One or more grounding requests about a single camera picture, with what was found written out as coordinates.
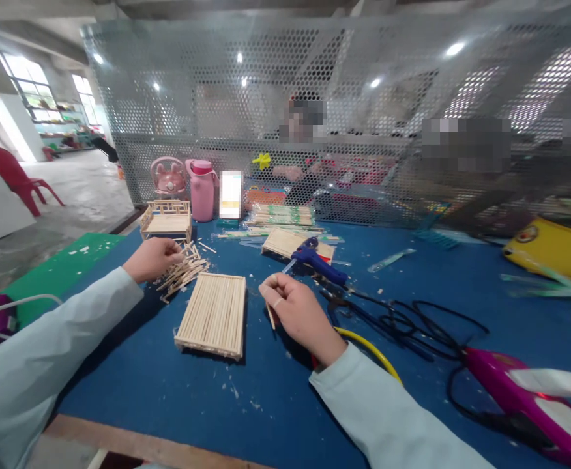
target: ceiling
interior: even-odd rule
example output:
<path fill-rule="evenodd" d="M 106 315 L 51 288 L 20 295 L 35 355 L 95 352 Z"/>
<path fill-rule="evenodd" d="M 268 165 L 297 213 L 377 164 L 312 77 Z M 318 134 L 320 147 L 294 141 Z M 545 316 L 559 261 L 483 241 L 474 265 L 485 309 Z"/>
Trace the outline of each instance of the ceiling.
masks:
<path fill-rule="evenodd" d="M 76 46 L 83 47 L 79 30 L 84 25 L 96 22 L 96 18 L 94 16 L 76 16 L 75 18 L 42 18 L 29 21 Z"/>
<path fill-rule="evenodd" d="M 475 9 L 554 11 L 570 4 L 571 0 L 0 0 L 0 35 L 87 66 L 80 28 L 102 20 L 445 15 Z"/>

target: concrete floor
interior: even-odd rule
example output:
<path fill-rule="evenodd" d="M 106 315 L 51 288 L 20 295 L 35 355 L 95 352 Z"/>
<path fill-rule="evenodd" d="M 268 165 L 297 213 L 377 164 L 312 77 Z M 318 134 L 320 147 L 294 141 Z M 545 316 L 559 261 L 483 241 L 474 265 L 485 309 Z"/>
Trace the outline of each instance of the concrete floor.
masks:
<path fill-rule="evenodd" d="M 43 188 L 47 205 L 36 199 L 42 214 L 36 224 L 0 239 L 0 290 L 84 233 L 104 232 L 133 209 L 116 165 L 99 150 L 22 166 L 29 177 L 44 179 L 66 207 Z"/>

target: pink thermos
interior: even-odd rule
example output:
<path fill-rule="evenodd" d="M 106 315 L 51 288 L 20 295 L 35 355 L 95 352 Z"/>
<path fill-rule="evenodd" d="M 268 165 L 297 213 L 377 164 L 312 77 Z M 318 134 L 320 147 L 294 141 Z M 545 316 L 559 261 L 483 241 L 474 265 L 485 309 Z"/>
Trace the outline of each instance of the pink thermos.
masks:
<path fill-rule="evenodd" d="M 220 182 L 212 169 L 212 163 L 205 160 L 186 160 L 190 176 L 190 198 L 194 221 L 211 221 L 214 216 L 214 188 Z"/>

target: green mat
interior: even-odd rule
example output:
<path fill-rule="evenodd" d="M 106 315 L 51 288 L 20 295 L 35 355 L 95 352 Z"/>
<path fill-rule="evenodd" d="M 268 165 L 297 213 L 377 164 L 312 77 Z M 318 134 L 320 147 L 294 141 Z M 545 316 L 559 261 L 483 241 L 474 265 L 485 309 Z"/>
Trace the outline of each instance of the green mat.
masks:
<path fill-rule="evenodd" d="M 86 233 L 1 293 L 13 300 L 42 293 L 61 296 L 123 239 L 124 236 L 116 234 Z M 47 299 L 19 305 L 16 314 L 19 329 L 31 324 L 54 305 L 53 300 Z"/>

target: smartphone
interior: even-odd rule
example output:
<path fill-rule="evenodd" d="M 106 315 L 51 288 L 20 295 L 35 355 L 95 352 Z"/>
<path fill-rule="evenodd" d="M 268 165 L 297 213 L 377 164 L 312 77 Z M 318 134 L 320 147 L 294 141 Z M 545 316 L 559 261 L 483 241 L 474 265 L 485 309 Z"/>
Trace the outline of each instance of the smartphone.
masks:
<path fill-rule="evenodd" d="M 220 172 L 220 218 L 242 218 L 242 171 Z"/>

